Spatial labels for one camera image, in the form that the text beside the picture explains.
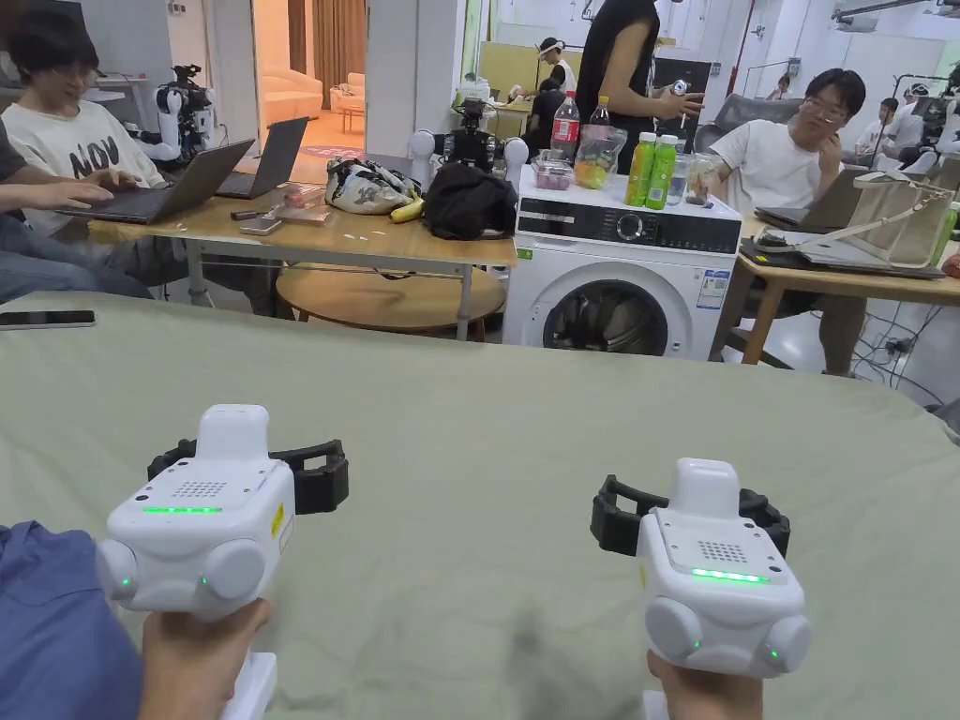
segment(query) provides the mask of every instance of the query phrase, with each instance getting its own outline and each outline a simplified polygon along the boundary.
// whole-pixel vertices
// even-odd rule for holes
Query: washing machine
[[[504,344],[708,358],[743,219],[716,200],[631,207],[626,183],[541,190],[523,168]]]

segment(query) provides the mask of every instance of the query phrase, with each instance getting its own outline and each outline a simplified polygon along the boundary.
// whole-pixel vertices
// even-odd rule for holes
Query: black tank top
[[[630,79],[630,89],[638,95],[649,97],[650,68],[654,46],[660,34],[660,16],[657,15],[654,0],[607,0],[593,18],[577,83],[577,108],[583,123],[586,123],[597,109],[600,86],[607,74],[607,63],[610,61],[616,37],[630,25],[644,20],[650,22],[650,35],[636,59],[636,70]],[[630,131],[631,135],[652,131],[654,128],[653,118],[650,117],[633,117],[611,112],[610,119],[616,127]]]

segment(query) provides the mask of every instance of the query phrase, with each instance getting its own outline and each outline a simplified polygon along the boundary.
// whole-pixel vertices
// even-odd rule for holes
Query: bed
[[[639,717],[636,561],[598,549],[590,501],[608,473],[667,493],[683,456],[732,463],[792,521],[814,642],[768,683],[770,717],[955,713],[960,447],[903,396],[142,300],[4,309],[70,308],[97,325],[0,333],[0,524],[102,537],[215,403],[266,406],[272,449],[344,443],[350,496],[298,523],[258,640],[274,720]],[[518,655],[520,631],[542,652]]]

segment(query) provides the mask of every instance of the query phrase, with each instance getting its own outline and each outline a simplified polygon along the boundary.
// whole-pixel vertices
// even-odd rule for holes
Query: round wooden stool
[[[314,317],[404,333],[436,332],[457,325],[462,291],[457,279],[417,274],[388,280],[377,273],[335,272],[343,270],[312,263],[287,268],[276,281],[276,291],[300,312],[303,322]],[[484,318],[503,306],[507,293],[499,280],[475,268],[470,291],[470,322],[482,341]]]

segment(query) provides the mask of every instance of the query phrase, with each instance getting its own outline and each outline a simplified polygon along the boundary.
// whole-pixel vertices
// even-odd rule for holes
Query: green led light
[[[752,585],[769,585],[770,578],[761,578],[756,575],[743,575],[739,572],[721,572],[720,570],[703,570],[693,568],[693,574],[698,578],[709,580],[732,580],[735,583],[750,583]]]
[[[144,508],[144,513],[151,515],[199,515],[201,513],[222,513],[223,508]]]

